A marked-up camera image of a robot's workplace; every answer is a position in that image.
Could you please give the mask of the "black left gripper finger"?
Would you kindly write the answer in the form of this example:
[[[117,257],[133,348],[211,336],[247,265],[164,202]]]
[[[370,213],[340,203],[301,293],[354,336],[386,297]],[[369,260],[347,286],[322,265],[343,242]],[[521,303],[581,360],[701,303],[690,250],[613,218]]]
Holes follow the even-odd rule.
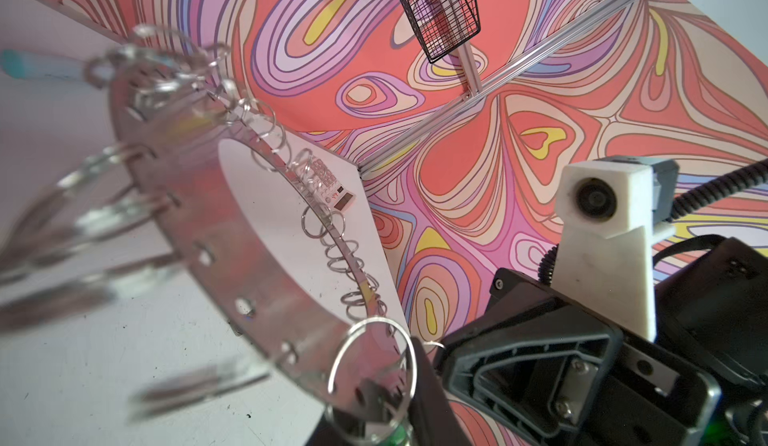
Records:
[[[411,337],[416,354],[416,391],[411,400],[408,416],[417,445],[470,446],[469,438],[461,428],[442,384],[434,372],[431,360],[419,339]]]

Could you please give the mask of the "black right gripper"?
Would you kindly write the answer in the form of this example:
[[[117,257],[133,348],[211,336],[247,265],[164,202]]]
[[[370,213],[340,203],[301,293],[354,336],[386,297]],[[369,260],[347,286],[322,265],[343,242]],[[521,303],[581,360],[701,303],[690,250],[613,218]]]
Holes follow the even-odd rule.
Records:
[[[554,290],[503,281],[434,365],[453,396],[532,445],[763,445],[767,260],[734,238],[664,280],[659,336],[623,331]]]

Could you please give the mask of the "green tagged key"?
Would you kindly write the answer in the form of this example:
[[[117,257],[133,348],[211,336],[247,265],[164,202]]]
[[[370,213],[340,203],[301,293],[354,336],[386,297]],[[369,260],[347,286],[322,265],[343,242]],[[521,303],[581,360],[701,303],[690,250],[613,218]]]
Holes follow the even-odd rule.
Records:
[[[376,437],[375,446],[411,446],[413,429],[410,425],[399,425],[385,437]]]

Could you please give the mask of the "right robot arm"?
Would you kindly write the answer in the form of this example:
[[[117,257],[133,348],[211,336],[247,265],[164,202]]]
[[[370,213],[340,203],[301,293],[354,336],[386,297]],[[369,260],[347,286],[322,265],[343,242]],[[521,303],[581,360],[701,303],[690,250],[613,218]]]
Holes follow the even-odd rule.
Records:
[[[663,158],[567,166],[560,239],[443,340],[444,388],[532,445],[765,444],[767,250],[721,217],[766,190],[762,160],[699,180]]]

